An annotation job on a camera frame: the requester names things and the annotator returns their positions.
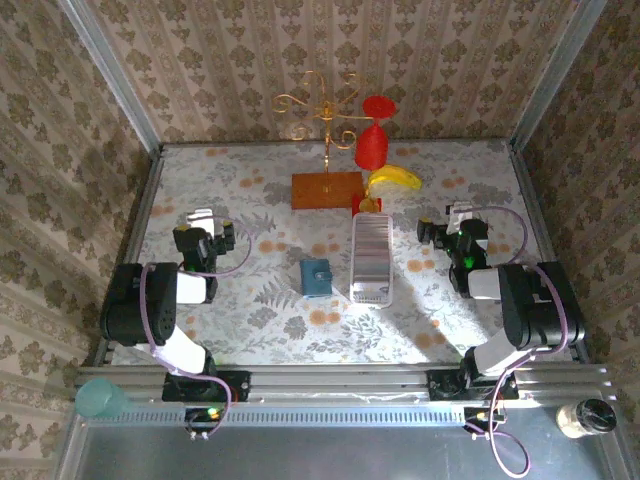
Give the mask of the yellow banana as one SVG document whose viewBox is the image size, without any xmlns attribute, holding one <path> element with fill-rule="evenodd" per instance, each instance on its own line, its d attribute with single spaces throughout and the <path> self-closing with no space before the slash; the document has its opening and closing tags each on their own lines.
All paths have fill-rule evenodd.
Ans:
<svg viewBox="0 0 640 480">
<path fill-rule="evenodd" d="M 422 188 L 422 180 L 416 174 L 400 166 L 387 164 L 369 175 L 364 190 L 365 195 L 370 195 L 373 185 L 383 182 L 391 182 L 414 190 Z"/>
</svg>

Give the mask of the grey metal shelf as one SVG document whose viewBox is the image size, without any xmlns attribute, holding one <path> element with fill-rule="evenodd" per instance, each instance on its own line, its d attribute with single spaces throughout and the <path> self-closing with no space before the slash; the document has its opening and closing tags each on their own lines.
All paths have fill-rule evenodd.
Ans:
<svg viewBox="0 0 640 480">
<path fill-rule="evenodd" d="M 512 418 L 532 468 L 524 480 L 640 480 L 615 436 L 570 440 L 549 417 Z M 462 428 L 81 426 L 55 480 L 509 480 L 489 442 Z"/>
</svg>

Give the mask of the aluminium rail beam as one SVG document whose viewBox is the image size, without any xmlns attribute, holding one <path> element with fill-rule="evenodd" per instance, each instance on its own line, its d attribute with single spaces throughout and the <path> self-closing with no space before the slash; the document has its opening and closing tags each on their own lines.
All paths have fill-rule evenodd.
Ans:
<svg viewBox="0 0 640 480">
<path fill-rule="evenodd" d="M 400 405 L 435 402 L 429 398 L 428 370 L 455 369 L 437 364 L 336 364 L 220 366 L 219 370 L 249 371 L 251 389 L 246 403 L 310 405 L 322 403 Z M 165 375 L 161 366 L 105 365 L 83 367 L 74 382 L 106 378 L 140 402 L 162 400 Z M 588 398 L 614 401 L 616 392 L 607 369 L 572 362 L 532 362 L 512 373 L 517 397 L 500 399 L 526 406 L 552 406 Z"/>
</svg>

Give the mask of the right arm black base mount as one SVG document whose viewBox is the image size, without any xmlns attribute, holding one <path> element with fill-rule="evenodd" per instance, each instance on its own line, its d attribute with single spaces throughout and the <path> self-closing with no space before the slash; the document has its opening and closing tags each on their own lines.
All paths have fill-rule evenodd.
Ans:
<svg viewBox="0 0 640 480">
<path fill-rule="evenodd" d="M 428 370 L 427 387 L 432 401 L 489 400 L 497 377 L 477 376 L 459 370 Z"/>
</svg>

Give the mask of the aluminium table side rail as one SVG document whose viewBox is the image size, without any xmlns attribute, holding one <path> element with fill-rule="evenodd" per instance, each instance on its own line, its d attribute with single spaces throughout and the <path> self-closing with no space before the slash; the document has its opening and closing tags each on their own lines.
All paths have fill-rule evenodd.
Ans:
<svg viewBox="0 0 640 480">
<path fill-rule="evenodd" d="M 137 203 L 132 207 L 128 231 L 122 242 L 117 264 L 136 262 L 139 258 L 163 166 L 163 147 L 160 147 L 150 154 L 149 171 L 141 184 Z"/>
<path fill-rule="evenodd" d="M 537 193 L 526 162 L 521 154 L 510 143 L 507 144 L 509 158 L 513 165 L 515 175 L 518 179 L 519 188 L 523 197 L 524 204 L 531 224 L 531 230 L 536 240 L 536 245 L 540 258 L 544 262 L 555 261 L 557 259 L 554 251 L 551 237 L 547 229 L 546 222 L 538 201 Z"/>
</svg>

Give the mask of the teal plastic cup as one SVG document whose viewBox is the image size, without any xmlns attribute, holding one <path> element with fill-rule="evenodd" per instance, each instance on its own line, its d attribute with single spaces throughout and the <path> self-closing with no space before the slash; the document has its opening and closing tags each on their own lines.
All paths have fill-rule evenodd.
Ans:
<svg viewBox="0 0 640 480">
<path fill-rule="evenodd" d="M 128 404 L 124 391 L 106 378 L 88 381 L 75 396 L 75 411 L 86 418 L 116 417 Z"/>
</svg>

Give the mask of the small red block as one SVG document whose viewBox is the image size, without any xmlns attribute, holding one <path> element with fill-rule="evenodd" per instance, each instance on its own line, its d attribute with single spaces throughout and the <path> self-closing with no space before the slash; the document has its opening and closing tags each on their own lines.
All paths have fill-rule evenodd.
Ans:
<svg viewBox="0 0 640 480">
<path fill-rule="evenodd" d="M 359 213 L 368 213 L 368 212 L 360 212 L 359 211 L 359 203 L 363 198 L 366 197 L 370 197 L 370 196 L 361 196 L 361 195 L 353 195 L 352 196 L 352 215 L 355 216 Z M 376 212 L 376 213 L 380 213 L 382 211 L 382 200 L 380 198 L 377 198 L 379 200 L 379 206 L 380 206 L 380 211 Z"/>
</svg>

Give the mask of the red wine glass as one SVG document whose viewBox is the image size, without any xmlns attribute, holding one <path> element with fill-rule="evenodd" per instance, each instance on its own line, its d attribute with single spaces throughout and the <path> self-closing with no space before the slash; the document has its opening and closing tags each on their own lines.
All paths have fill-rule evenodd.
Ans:
<svg viewBox="0 0 640 480">
<path fill-rule="evenodd" d="M 360 168 L 375 171 L 386 164 L 389 149 L 389 138 L 381 121 L 395 115 L 396 105 L 386 96 L 374 95 L 364 100 L 363 111 L 372 124 L 359 136 L 354 160 Z"/>
</svg>

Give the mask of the gold stand with wooden base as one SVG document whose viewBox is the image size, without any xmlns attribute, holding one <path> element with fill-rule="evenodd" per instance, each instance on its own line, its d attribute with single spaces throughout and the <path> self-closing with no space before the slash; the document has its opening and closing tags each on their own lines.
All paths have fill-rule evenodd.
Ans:
<svg viewBox="0 0 640 480">
<path fill-rule="evenodd" d="M 308 136 L 305 124 L 319 121 L 323 125 L 323 170 L 320 173 L 294 173 L 291 175 L 291 208 L 294 210 L 338 209 L 352 207 L 352 198 L 365 191 L 362 175 L 357 172 L 332 172 L 329 167 L 333 148 L 349 151 L 355 148 L 357 134 L 349 129 L 342 131 L 339 138 L 333 137 L 333 123 L 337 120 L 363 120 L 363 115 L 347 115 L 342 108 L 354 100 L 363 85 L 360 75 L 349 72 L 343 76 L 344 84 L 350 88 L 350 94 L 341 100 L 330 97 L 324 75 L 316 70 L 307 70 L 302 74 L 303 85 L 319 87 L 317 95 L 306 100 L 291 93 L 281 93 L 272 99 L 272 110 L 285 115 L 294 107 L 308 112 L 302 120 L 294 120 L 288 125 L 289 138 L 301 142 Z"/>
</svg>

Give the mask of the blue card holder wallet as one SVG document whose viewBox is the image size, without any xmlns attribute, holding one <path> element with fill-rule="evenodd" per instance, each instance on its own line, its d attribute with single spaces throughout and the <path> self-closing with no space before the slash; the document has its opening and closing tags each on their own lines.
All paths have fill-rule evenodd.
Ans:
<svg viewBox="0 0 640 480">
<path fill-rule="evenodd" d="M 333 275 L 328 259 L 304 259 L 299 264 L 301 290 L 305 299 L 328 297 L 332 294 Z"/>
</svg>

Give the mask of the floral tablecloth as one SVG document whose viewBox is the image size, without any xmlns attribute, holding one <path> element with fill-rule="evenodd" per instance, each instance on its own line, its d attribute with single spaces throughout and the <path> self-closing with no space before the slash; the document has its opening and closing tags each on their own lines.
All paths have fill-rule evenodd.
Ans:
<svg viewBox="0 0 640 480">
<path fill-rule="evenodd" d="M 349 298 L 349 209 L 294 210 L 291 175 L 323 166 L 321 144 L 171 147 L 142 248 L 141 263 L 179 261 L 172 230 L 210 208 L 240 224 L 236 248 L 208 305 L 182 305 L 177 323 L 220 364 L 457 362 L 502 325 L 493 301 L 461 298 L 445 253 L 416 238 L 416 224 L 446 221 L 445 208 L 469 201 L 489 225 L 488 258 L 540 257 L 518 179 L 502 140 L 404 141 L 389 160 L 422 188 L 382 183 L 374 191 L 393 220 L 393 300 L 384 309 Z M 328 259 L 332 294 L 305 299 L 299 262 Z"/>
</svg>

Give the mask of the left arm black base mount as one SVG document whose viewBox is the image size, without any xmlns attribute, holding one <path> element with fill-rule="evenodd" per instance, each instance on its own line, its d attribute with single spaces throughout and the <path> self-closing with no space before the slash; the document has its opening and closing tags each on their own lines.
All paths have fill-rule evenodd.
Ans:
<svg viewBox="0 0 640 480">
<path fill-rule="evenodd" d="M 251 373 L 249 371 L 219 370 L 218 378 L 228 385 L 232 402 L 246 402 L 248 400 L 251 389 Z M 183 403 L 224 403 L 227 400 L 227 395 L 224 388 L 216 382 L 166 374 L 162 400 Z"/>
</svg>

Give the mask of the aluminium frame post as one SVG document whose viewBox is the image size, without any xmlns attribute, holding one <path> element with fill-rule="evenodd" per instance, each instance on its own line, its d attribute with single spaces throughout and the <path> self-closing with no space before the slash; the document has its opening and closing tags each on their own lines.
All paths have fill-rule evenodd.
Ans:
<svg viewBox="0 0 640 480">
<path fill-rule="evenodd" d="M 86 0 L 56 0 L 100 71 L 116 102 L 134 129 L 137 138 L 152 157 L 161 151 L 156 133 L 141 98 L 116 56 L 107 35 L 100 27 Z"/>
<path fill-rule="evenodd" d="M 607 3 L 608 0 L 577 1 L 577 7 L 554 47 L 511 136 L 510 146 L 514 151 L 521 151 L 530 140 Z"/>
</svg>

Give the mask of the glass jar with black lid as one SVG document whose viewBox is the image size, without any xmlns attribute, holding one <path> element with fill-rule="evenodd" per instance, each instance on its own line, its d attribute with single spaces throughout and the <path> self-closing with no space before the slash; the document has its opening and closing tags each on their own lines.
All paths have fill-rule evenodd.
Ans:
<svg viewBox="0 0 640 480">
<path fill-rule="evenodd" d="M 556 424 L 566 437 L 578 439 L 612 432 L 617 427 L 617 417 L 609 403 L 592 398 L 560 407 Z"/>
</svg>

